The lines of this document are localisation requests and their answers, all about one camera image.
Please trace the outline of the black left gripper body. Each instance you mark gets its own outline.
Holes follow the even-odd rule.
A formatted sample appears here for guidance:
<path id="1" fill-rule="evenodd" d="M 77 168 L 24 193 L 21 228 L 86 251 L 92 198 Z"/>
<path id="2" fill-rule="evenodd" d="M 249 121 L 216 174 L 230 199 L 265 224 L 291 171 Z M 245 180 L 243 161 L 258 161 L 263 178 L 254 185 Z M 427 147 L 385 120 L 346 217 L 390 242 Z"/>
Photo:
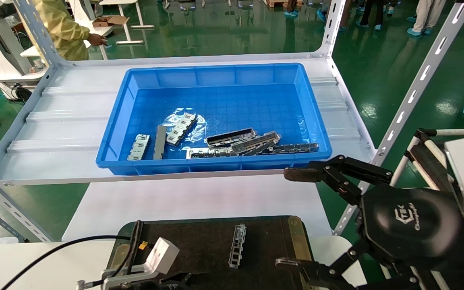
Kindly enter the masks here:
<path id="1" fill-rule="evenodd" d="M 153 284 L 153 290 L 193 290 L 193 284 L 197 283 L 198 279 L 204 273 L 176 273 L 174 275 L 165 276 L 159 282 Z"/>

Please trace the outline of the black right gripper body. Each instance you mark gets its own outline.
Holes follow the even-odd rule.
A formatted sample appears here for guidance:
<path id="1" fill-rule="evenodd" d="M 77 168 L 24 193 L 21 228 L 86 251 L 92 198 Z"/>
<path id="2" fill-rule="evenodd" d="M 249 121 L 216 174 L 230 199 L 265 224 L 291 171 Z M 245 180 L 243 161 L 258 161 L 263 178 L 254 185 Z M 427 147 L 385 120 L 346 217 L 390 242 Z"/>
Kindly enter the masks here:
<path id="1" fill-rule="evenodd" d="M 464 217 L 454 195 L 374 186 L 360 200 L 362 232 L 385 260 L 435 271 L 464 290 Z"/>

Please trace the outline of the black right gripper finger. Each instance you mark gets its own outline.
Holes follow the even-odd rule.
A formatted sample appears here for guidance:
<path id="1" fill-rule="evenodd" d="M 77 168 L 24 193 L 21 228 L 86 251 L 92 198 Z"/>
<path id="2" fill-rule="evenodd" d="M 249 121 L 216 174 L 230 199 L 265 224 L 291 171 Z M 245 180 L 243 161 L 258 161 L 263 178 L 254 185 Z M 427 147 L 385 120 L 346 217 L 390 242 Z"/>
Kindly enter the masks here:
<path id="1" fill-rule="evenodd" d="M 347 177 L 369 184 L 390 184 L 393 172 L 344 155 L 338 155 L 328 161 L 311 161 L 304 168 L 288 167 L 284 169 L 286 180 L 306 183 L 325 183 L 339 193 L 348 204 L 358 206 L 362 191 Z"/>
<path id="2" fill-rule="evenodd" d="M 347 252 L 343 253 L 331 266 L 304 259 L 278 258 L 278 269 L 298 272 L 309 286 L 329 290 L 416 290 L 418 279 L 413 273 L 400 275 L 378 283 L 354 286 L 342 274 L 365 253 L 372 253 L 373 243 L 360 239 Z"/>

